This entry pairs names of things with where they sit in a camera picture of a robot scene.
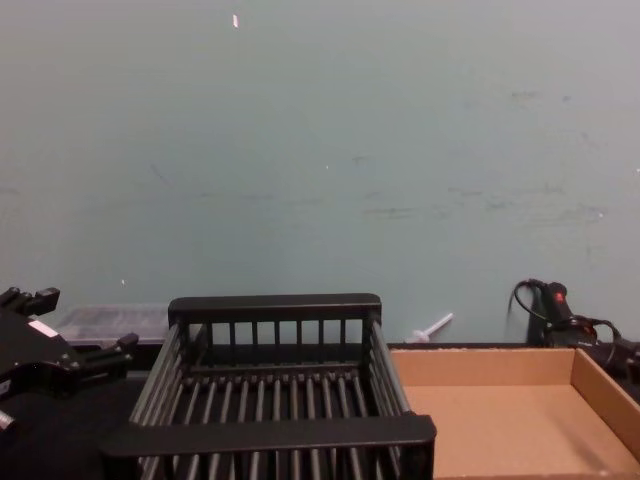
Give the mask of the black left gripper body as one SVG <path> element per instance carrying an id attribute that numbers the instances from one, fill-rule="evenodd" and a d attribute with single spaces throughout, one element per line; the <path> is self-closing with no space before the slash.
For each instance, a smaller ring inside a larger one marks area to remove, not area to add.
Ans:
<path id="1" fill-rule="evenodd" d="M 1 399 L 26 392 L 65 394 L 80 380 L 79 355 L 55 330 L 1 310 Z"/>

